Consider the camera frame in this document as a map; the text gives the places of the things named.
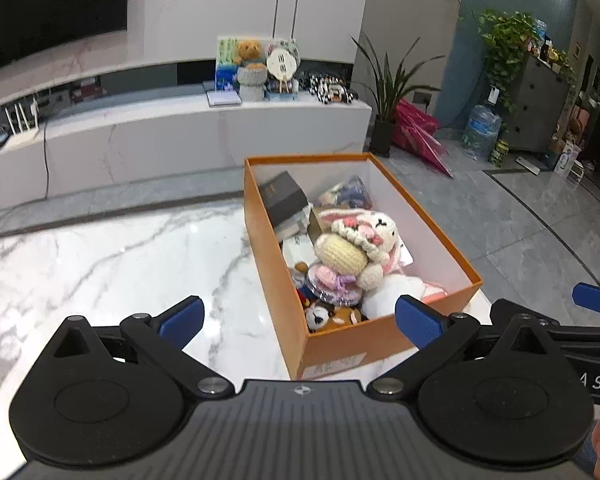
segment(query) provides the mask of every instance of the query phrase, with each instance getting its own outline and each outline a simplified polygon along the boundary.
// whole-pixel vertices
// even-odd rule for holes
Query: black plant pot
[[[395,124],[376,118],[371,130],[369,151],[374,155],[389,156],[391,139],[394,136]]]

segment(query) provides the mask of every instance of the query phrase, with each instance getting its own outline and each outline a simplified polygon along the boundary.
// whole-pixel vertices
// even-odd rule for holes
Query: blue wall
[[[479,90],[474,92],[482,69],[483,44],[478,35],[477,18],[484,9],[491,8],[507,12],[530,12],[534,18],[547,24],[547,34],[556,48],[568,50],[571,29],[578,0],[464,0],[460,13],[464,21],[456,25],[456,34],[448,56],[442,90],[438,96],[435,116],[442,124],[464,127],[469,110],[478,102]],[[456,116],[467,104],[464,113]]]

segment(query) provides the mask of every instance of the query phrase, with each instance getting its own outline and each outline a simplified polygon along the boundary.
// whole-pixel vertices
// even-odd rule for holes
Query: metal screw
[[[404,389],[404,384],[399,379],[393,377],[382,377],[376,379],[371,387],[379,394],[393,395],[399,394]]]
[[[229,387],[229,381],[223,377],[206,377],[198,383],[198,389],[209,395],[220,395]]]

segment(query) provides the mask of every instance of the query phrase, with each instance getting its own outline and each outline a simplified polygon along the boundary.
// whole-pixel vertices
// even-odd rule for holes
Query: pink plastic bag
[[[395,117],[398,128],[392,139],[394,144],[453,177],[451,170],[440,159],[440,155],[446,155],[446,148],[433,137],[440,123],[404,99],[395,107]]]

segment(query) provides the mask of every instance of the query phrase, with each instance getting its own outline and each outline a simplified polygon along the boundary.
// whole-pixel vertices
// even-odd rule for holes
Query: orange box
[[[271,319],[289,376],[310,380],[385,359],[413,347],[385,316],[331,332],[311,334],[258,186],[288,171],[309,200],[359,176],[374,208],[389,215],[413,256],[410,274],[440,283],[446,298],[430,306],[442,314],[465,308],[482,285],[478,273],[384,166],[371,154],[254,156],[244,161],[244,220]]]

